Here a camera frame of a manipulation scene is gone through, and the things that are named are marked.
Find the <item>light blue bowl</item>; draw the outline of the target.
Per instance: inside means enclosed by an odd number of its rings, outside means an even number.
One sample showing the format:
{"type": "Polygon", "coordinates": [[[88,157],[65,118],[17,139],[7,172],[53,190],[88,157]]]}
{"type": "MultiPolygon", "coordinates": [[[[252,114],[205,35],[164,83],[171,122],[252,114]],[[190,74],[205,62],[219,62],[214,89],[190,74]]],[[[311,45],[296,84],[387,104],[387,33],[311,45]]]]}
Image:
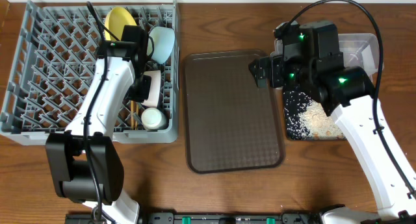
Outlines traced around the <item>light blue bowl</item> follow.
{"type": "Polygon", "coordinates": [[[147,55],[158,64],[165,63],[174,48],[175,37],[172,28],[154,27],[149,34],[147,55]]]}

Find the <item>pink bowl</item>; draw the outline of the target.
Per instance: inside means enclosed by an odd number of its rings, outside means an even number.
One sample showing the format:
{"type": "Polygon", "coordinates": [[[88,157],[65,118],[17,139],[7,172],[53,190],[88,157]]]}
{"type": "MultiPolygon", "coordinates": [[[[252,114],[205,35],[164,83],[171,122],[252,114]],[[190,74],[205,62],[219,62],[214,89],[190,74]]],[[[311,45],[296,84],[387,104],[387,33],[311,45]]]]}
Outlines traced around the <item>pink bowl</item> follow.
{"type": "Polygon", "coordinates": [[[142,105],[151,108],[157,108],[159,104],[159,95],[161,89],[161,71],[153,70],[146,71],[144,73],[146,76],[151,77],[149,96],[146,100],[141,102],[142,105]]]}

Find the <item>yellow plate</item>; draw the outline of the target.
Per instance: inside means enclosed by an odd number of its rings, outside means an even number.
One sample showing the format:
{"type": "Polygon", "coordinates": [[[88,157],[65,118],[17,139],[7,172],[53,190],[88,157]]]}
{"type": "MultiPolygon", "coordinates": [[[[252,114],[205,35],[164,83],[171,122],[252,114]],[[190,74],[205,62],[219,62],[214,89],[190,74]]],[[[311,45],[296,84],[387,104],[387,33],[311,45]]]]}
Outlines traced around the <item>yellow plate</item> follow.
{"type": "Polygon", "coordinates": [[[105,39],[108,41],[116,41],[116,38],[121,39],[126,25],[137,26],[137,23],[128,10],[120,6],[114,7],[105,18],[105,27],[115,37],[105,31],[105,39]]]}

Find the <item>small white cup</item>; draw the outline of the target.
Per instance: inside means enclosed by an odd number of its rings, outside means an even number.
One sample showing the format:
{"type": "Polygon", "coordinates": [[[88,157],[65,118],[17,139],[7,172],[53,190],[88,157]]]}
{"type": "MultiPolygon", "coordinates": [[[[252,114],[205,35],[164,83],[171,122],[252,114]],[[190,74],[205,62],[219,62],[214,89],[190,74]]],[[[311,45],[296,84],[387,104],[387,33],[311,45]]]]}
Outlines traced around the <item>small white cup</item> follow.
{"type": "Polygon", "coordinates": [[[156,131],[167,128],[166,116],[157,108],[147,108],[141,115],[143,127],[147,131],[156,131]]]}

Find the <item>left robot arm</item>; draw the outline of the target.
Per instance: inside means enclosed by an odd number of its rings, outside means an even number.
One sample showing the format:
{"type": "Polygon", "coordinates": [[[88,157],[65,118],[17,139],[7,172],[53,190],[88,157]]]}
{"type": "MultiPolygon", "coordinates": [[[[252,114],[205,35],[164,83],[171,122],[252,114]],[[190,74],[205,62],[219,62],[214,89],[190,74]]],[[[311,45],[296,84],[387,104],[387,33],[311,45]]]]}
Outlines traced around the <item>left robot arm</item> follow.
{"type": "Polygon", "coordinates": [[[92,209],[88,223],[137,223],[140,207],[123,189],[124,167],[112,135],[125,99],[150,96],[149,36],[126,25],[119,41],[102,40],[95,74],[76,116],[45,143],[56,194],[92,209]]]}

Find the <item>wooden chopstick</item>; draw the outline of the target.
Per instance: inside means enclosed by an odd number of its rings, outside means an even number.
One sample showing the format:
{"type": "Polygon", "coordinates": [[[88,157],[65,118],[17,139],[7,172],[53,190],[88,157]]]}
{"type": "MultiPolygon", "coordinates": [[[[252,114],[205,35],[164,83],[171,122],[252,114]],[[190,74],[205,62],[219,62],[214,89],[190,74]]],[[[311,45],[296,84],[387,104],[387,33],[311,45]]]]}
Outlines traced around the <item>wooden chopstick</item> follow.
{"type": "Polygon", "coordinates": [[[131,130],[135,130],[135,119],[134,119],[134,113],[135,113],[135,102],[132,100],[130,101],[130,124],[131,124],[131,130]]]}
{"type": "Polygon", "coordinates": [[[135,116],[136,116],[136,123],[135,123],[135,130],[138,130],[138,124],[139,124],[139,105],[138,103],[135,103],[135,116]]]}

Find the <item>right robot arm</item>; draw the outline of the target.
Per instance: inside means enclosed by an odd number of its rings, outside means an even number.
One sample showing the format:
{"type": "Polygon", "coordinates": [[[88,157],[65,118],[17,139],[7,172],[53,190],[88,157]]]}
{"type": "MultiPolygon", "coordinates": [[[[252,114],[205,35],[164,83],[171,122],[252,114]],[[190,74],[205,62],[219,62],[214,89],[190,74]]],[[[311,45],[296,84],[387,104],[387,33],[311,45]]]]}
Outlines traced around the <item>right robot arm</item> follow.
{"type": "Polygon", "coordinates": [[[372,189],[377,213],[334,205],[315,223],[414,223],[415,171],[393,136],[366,71],[345,67],[337,27],[330,21],[284,23],[275,30],[281,54],[255,59],[260,88],[290,88],[320,103],[351,145],[372,189]]]}

